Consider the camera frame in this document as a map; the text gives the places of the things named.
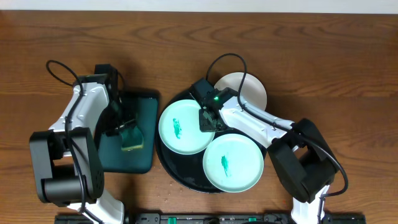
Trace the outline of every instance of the dark green mat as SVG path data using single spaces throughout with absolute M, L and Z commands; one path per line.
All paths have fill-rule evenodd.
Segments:
M 158 110 L 158 96 L 143 97 L 131 95 L 121 97 L 123 104 L 134 105 L 137 111 L 137 126 L 144 136 L 144 147 L 122 151 L 122 137 L 107 137 L 102 134 L 98 154 L 105 172 L 144 174 L 152 167 L 154 138 Z

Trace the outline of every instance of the white plate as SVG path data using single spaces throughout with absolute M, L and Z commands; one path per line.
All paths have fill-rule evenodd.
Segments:
M 225 192 L 242 192 L 254 186 L 264 159 L 254 141 L 240 134 L 225 134 L 212 141 L 203 156 L 207 179 Z
M 241 84 L 243 72 L 234 72 L 223 76 L 214 85 L 214 88 L 224 90 L 226 87 L 237 91 Z M 249 103 L 257 106 L 258 108 L 265 110 L 267 106 L 267 93 L 261 82 L 254 76 L 246 74 L 242 86 L 242 96 Z
M 159 135 L 173 152 L 190 155 L 206 149 L 215 133 L 199 128 L 200 106 L 195 100 L 179 100 L 164 110 L 159 120 Z

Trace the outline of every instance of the green connector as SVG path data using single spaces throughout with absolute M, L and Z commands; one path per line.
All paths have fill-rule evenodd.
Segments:
M 170 218 L 167 220 L 167 224 L 177 224 L 177 218 L 175 218 L 175 217 L 170 217 Z

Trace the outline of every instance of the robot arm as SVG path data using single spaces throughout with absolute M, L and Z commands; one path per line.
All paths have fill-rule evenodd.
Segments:
M 194 83 L 190 93 L 202 108 L 199 111 L 201 131 L 238 129 L 267 148 L 281 184 L 294 198 L 292 218 L 298 224 L 317 224 L 318 208 L 323 203 L 320 196 L 328 190 L 338 168 L 324 153 L 297 138 L 300 133 L 316 140 L 334 157 L 315 125 L 307 119 L 296 124 L 277 118 L 241 97 L 244 110 L 238 103 L 236 91 L 230 88 L 219 91 L 205 79 Z M 282 126 L 285 131 L 255 118 L 246 110 L 266 119 L 270 124 Z M 297 158 L 294 151 L 305 146 L 308 147 L 307 153 Z
M 121 108 L 116 69 L 110 65 L 97 65 L 94 75 L 79 79 L 84 94 L 72 114 L 68 133 L 79 147 L 79 150 L 75 148 L 75 153 L 86 183 L 86 211 L 83 215 L 94 223 L 101 220 L 102 223 L 122 224 L 125 221 L 124 205 L 104 189 L 104 172 L 93 135 L 98 120 L 104 114 L 107 115 L 103 118 L 107 121 L 104 122 L 106 128 L 113 130 L 110 134 L 117 133 L 115 130 L 127 123 L 134 125 L 134 116 L 123 113 Z M 48 131 L 34 132 L 29 142 L 39 199 L 44 203 L 54 203 L 73 210 L 81 207 L 78 172 L 74 164 L 56 166 L 54 161 L 70 156 L 65 138 L 65 117 L 79 94 L 79 85 L 74 85 L 72 99 L 61 117 Z

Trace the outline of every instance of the green sponge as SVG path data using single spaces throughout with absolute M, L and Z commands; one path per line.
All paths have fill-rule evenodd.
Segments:
M 120 135 L 122 136 L 122 151 L 142 149 L 144 147 L 144 137 L 137 126 L 126 128 L 121 131 Z

